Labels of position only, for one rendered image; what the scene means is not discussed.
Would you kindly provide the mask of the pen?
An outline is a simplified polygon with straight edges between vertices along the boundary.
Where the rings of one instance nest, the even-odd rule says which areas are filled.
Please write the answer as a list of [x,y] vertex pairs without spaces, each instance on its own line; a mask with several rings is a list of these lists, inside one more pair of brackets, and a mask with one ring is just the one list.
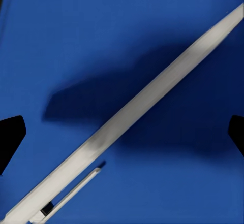
[[12,207],[0,224],[27,224],[29,221],[34,224],[45,224],[94,178],[101,168],[98,167],[92,171],[48,213],[45,213],[43,208],[205,59],[243,18],[244,3],[238,5],[230,14],[191,43],[170,65],[110,117],[95,134],[39,182],[17,205]]

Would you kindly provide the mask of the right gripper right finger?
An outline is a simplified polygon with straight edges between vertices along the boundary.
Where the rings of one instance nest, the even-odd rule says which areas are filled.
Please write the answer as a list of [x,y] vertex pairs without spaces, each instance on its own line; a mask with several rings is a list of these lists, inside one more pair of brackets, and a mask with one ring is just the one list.
[[229,122],[228,134],[244,156],[244,117],[232,116]]

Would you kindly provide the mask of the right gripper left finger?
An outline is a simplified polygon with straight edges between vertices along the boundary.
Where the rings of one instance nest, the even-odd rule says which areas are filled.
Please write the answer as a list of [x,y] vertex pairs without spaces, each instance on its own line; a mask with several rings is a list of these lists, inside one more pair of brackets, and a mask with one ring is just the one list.
[[0,176],[26,135],[23,116],[0,121]]

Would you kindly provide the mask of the folder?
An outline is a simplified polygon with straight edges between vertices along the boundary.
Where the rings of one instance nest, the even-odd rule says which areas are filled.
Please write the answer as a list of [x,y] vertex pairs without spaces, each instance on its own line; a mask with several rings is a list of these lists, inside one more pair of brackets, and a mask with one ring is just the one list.
[[[0,221],[242,3],[0,0],[0,121],[26,126],[0,176]],[[43,208],[101,168],[45,224],[244,224],[233,115],[244,117],[244,18]]]

